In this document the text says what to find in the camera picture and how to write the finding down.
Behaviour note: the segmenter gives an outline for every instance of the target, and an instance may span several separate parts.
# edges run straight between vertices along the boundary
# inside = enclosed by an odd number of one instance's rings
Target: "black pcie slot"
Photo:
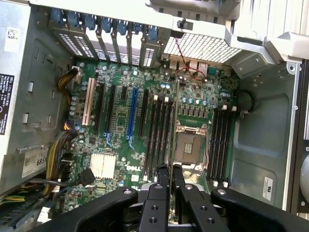
[[[156,155],[156,159],[155,159],[155,163],[153,165],[154,170],[156,170],[157,165],[159,164],[160,161],[160,154],[161,154],[161,143],[162,143],[162,137],[163,137],[163,132],[164,132],[164,125],[165,125],[165,121],[166,121],[166,109],[167,109],[168,103],[163,103],[162,105],[162,113],[160,115],[160,122],[159,123],[159,131],[157,133],[157,137],[156,137],[156,145],[155,145],[155,155]]]
[[[224,113],[223,111],[219,112],[219,122],[218,122],[218,136],[216,140],[216,148],[214,151],[214,166],[212,170],[211,177],[216,179],[217,177],[217,172],[218,172],[218,167],[219,167],[219,157],[221,151],[221,141],[222,141],[222,128],[223,128],[223,118],[224,118]]]
[[[226,130],[226,141],[225,141],[225,156],[223,158],[223,167],[222,167],[222,174],[221,178],[224,179],[226,176],[226,162],[227,162],[227,155],[228,155],[228,145],[230,142],[230,131],[231,131],[231,123],[232,118],[235,116],[234,113],[228,113],[228,121],[227,121],[227,130]]]
[[[167,146],[167,143],[168,143],[168,136],[169,136],[169,126],[171,123],[173,123],[173,121],[170,121],[171,119],[171,112],[172,112],[172,102],[169,102],[169,106],[168,106],[168,110],[167,110],[167,118],[166,118],[166,125],[165,125],[165,131],[164,131],[164,139],[163,139],[163,149],[162,149],[162,153],[161,153],[161,160],[160,162],[163,163],[164,162],[164,157],[165,157],[165,151],[166,151],[166,146]]]
[[[116,86],[111,86],[111,93],[110,93],[110,101],[108,104],[108,111],[107,111],[107,119],[106,119],[106,127],[105,132],[110,133],[111,132],[111,126],[112,126],[112,115],[114,111],[114,104],[115,104],[115,97],[116,97]]]
[[[153,139],[151,142],[151,149],[150,149],[150,170],[149,170],[149,176],[153,177],[153,174],[155,173],[156,167],[154,167],[155,160],[156,160],[156,145],[157,145],[157,134],[159,130],[159,120],[161,116],[161,107],[162,107],[162,101],[158,100],[158,106],[156,109],[156,116],[155,116],[155,122],[154,122],[154,129],[153,129]]]
[[[104,109],[104,92],[105,92],[105,84],[101,84],[100,92],[98,94],[98,104],[97,104],[97,113],[95,122],[95,131],[97,132],[97,135],[99,135],[100,128],[102,125],[103,109]]]
[[[218,135],[217,133],[218,119],[219,119],[218,116],[219,116],[219,111],[215,110],[214,116],[213,116],[212,132],[211,132],[211,147],[210,147],[210,152],[209,152],[209,162],[208,162],[208,168],[207,168],[208,179],[211,178],[211,173],[213,170],[214,151],[215,151],[215,144],[216,144],[216,139]]]
[[[148,174],[149,172],[149,154],[150,154],[150,147],[151,147],[151,142],[152,142],[152,134],[153,134],[153,124],[154,124],[154,117],[155,117],[155,112],[156,112],[156,106],[157,102],[153,103],[152,109],[151,109],[151,117],[150,117],[150,124],[149,124],[149,132],[148,132],[148,143],[147,143],[147,148],[146,148],[146,154],[145,154],[145,162],[144,162],[144,172],[145,174]]]
[[[220,147],[218,151],[218,168],[216,168],[216,172],[214,174],[215,178],[218,181],[221,181],[222,169],[224,164],[224,155],[225,155],[225,141],[226,141],[226,132],[227,132],[227,123],[228,123],[228,111],[222,112],[222,131],[220,138]]]
[[[149,94],[149,90],[145,89],[144,95],[143,95],[143,103],[141,105],[139,137],[143,136],[145,117],[146,117],[146,112],[147,112],[148,94]]]

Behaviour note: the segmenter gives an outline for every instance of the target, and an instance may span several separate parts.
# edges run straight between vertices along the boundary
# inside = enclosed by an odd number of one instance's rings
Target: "ram slot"
[[[211,178],[211,173],[213,169],[213,161],[214,161],[214,152],[215,152],[215,144],[216,144],[216,138],[217,138],[217,131],[218,131],[218,115],[219,111],[214,111],[213,116],[213,123],[212,123],[212,129],[211,129],[211,147],[209,152],[209,162],[207,167],[207,178]]]
[[[104,93],[105,93],[105,84],[101,84],[100,92],[98,94],[97,113],[96,113],[96,122],[95,122],[95,131],[97,132],[98,136],[100,134],[102,118],[103,118],[104,97],[105,97]]]
[[[115,98],[116,98],[116,86],[112,85],[111,92],[110,92],[110,101],[109,101],[108,110],[107,110],[106,126],[105,126],[105,135],[106,135],[107,144],[109,146],[112,146],[110,142],[111,140],[110,136],[111,136],[112,115],[114,111]]]
[[[154,151],[154,162],[152,169],[154,172],[156,172],[156,167],[159,164],[159,158],[160,158],[160,150],[161,150],[161,142],[162,142],[162,135],[164,130],[164,119],[165,119],[165,112],[166,112],[167,103],[162,104],[162,110],[160,112],[160,117],[158,121],[158,131],[156,134],[156,140],[155,140],[155,151]]]
[[[84,115],[83,115],[83,126],[90,125],[91,108],[92,108],[92,103],[93,103],[93,96],[96,91],[96,84],[97,84],[97,81],[95,80],[95,78],[89,78],[88,89],[86,93]]]
[[[139,137],[143,136],[145,117],[147,113],[148,94],[149,94],[149,90],[145,89],[144,95],[143,95],[143,103],[141,105]]]
[[[226,130],[226,140],[225,140],[225,156],[223,157],[223,167],[222,167],[222,173],[221,173],[221,179],[224,180],[226,177],[226,162],[227,162],[227,155],[228,155],[228,145],[230,142],[230,130],[231,130],[231,123],[232,123],[232,118],[235,115],[232,115],[232,113],[228,113],[228,121],[227,121],[227,130]]]
[[[161,160],[160,160],[161,163],[163,163],[165,161],[166,147],[167,147],[167,144],[168,144],[169,135],[171,135],[171,133],[169,132],[169,129],[170,129],[171,123],[173,123],[173,120],[171,121],[171,118],[173,118],[173,116],[170,115],[172,113],[172,105],[173,105],[173,103],[170,102],[169,106],[168,106],[168,110],[167,110],[167,118],[166,118],[164,139],[163,139],[163,145],[162,145],[163,149],[162,149],[162,155],[161,155]]]
[[[129,145],[133,150],[134,148],[132,145],[132,136],[133,136],[134,118],[135,118],[135,112],[136,112],[136,107],[137,107],[138,94],[139,94],[139,89],[133,88],[131,109],[130,109],[130,115],[129,115],[129,125],[128,125],[128,129],[126,132],[126,139],[129,141]]]
[[[154,160],[155,160],[155,147],[156,147],[156,141],[157,141],[157,133],[159,129],[159,120],[161,115],[161,107],[162,107],[162,101],[158,100],[158,106],[156,108],[156,114],[155,114],[155,122],[154,122],[154,128],[153,128],[153,138],[151,142],[151,148],[150,148],[150,165],[149,165],[149,176],[153,177],[155,172],[154,167]]]
[[[219,127],[218,127],[218,136],[217,136],[217,141],[216,141],[216,150],[215,150],[215,155],[214,155],[214,166],[212,170],[212,178],[217,180],[217,172],[218,172],[218,167],[219,167],[219,162],[220,162],[220,154],[222,152],[222,147],[221,147],[221,142],[222,142],[222,129],[223,129],[223,123],[224,123],[224,112],[220,111],[219,112]]]
[[[223,111],[223,128],[221,131],[221,140],[220,140],[220,148],[219,148],[219,155],[218,155],[218,169],[217,172],[215,172],[215,178],[218,181],[221,181],[222,176],[222,170],[223,170],[223,164],[224,164],[224,156],[225,156],[225,142],[226,142],[226,136],[227,136],[227,126],[228,126],[228,111]]]
[[[150,117],[150,124],[149,124],[149,132],[148,132],[148,142],[147,142],[147,148],[146,148],[146,154],[145,154],[145,163],[144,163],[144,172],[145,175],[148,175],[149,172],[149,163],[150,163],[150,148],[152,144],[152,135],[153,135],[153,124],[155,120],[155,112],[157,107],[157,101],[155,101],[152,105],[151,109],[151,117]]]

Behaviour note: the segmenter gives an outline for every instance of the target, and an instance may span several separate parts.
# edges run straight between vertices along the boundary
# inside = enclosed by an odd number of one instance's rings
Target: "label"
[[[20,29],[7,28],[5,37],[5,52],[18,52],[20,40]]]
[[[28,151],[25,154],[22,178],[46,167],[48,149]]]
[[[264,188],[263,188],[263,197],[270,201],[271,192],[272,192],[272,179],[265,177],[264,179]]]
[[[0,135],[5,134],[14,76],[0,73]]]

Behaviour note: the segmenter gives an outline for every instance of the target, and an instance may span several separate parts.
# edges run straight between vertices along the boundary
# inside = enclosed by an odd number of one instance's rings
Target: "barcode label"
[[[5,38],[5,52],[18,52],[20,44],[20,29],[7,28]]]

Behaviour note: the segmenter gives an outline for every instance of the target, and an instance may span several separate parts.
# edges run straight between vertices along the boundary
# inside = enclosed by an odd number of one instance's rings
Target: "cable bundle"
[[[67,74],[63,75],[58,81],[58,90],[64,94],[68,104],[71,104],[71,96],[66,89],[67,84],[77,75],[78,70],[76,68],[71,69]]]

